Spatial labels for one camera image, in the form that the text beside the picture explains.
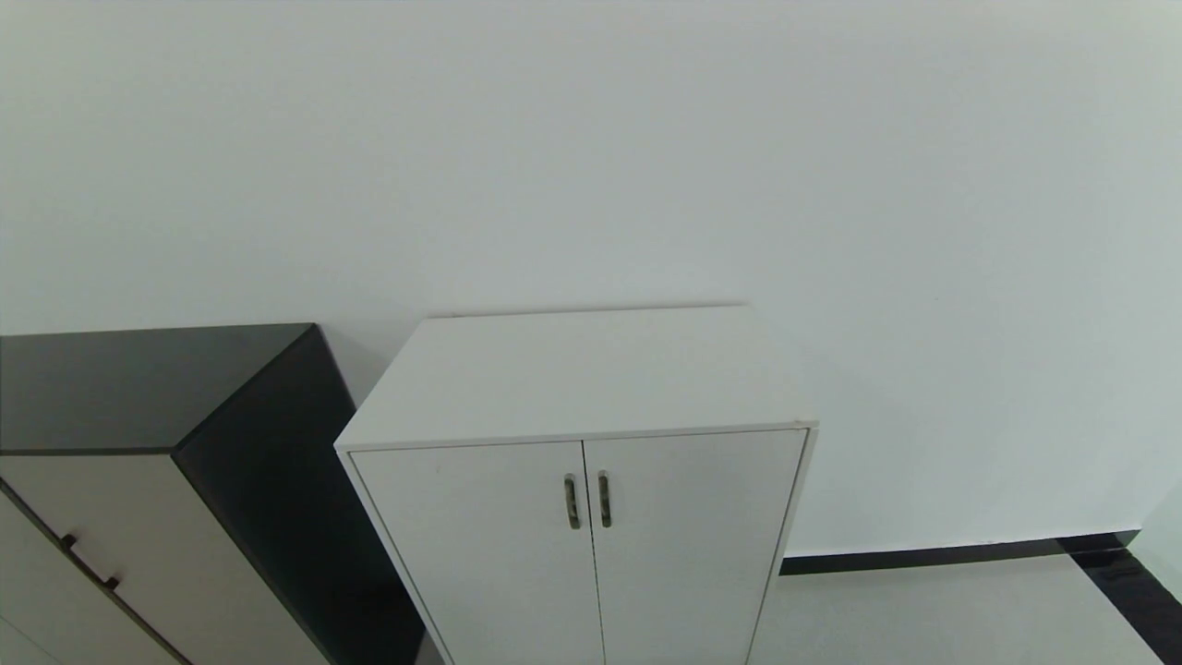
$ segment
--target cabinet side panel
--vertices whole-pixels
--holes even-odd
[[[222,405],[175,458],[331,661],[413,659],[422,620],[332,448],[352,415],[314,327]]]

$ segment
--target drawer handle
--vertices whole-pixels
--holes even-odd
[[[608,494],[608,472],[599,472],[599,520],[603,521],[603,528],[608,529],[611,527],[611,496]]]
[[[74,536],[73,534],[66,534],[66,535],[61,536],[61,540],[59,542],[61,543],[61,552],[66,555],[67,559],[70,559],[70,562],[73,563],[78,569],[82,569],[84,572],[89,572],[90,575],[87,575],[87,576],[98,580],[99,581],[98,583],[104,589],[106,589],[109,592],[113,592],[115,589],[117,589],[119,587],[119,579],[118,578],[116,578],[115,575],[111,575],[106,580],[103,580],[102,578],[99,578],[95,573],[95,571],[91,569],[90,566],[86,566],[86,563],[83,562],[83,560],[78,559],[78,555],[73,553],[73,546],[78,545],[78,536]]]
[[[580,523],[579,507],[574,503],[574,475],[567,474],[563,483],[566,485],[566,519],[571,522],[571,529],[578,530]]]

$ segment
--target baseboard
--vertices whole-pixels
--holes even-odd
[[[882,571],[889,568],[918,568],[950,566],[980,561],[1030,559],[1056,554],[1099,556],[1123,552],[1139,532],[1108,532],[1063,539],[1041,539],[1012,543],[868,552],[825,556],[793,556],[780,563],[780,575],[814,575],[818,573],[849,573],[852,571]]]

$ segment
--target white floor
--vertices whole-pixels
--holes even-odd
[[[764,605],[749,660],[749,665],[1112,663],[1161,665],[1067,556],[779,578]],[[417,665],[441,664],[427,639]]]

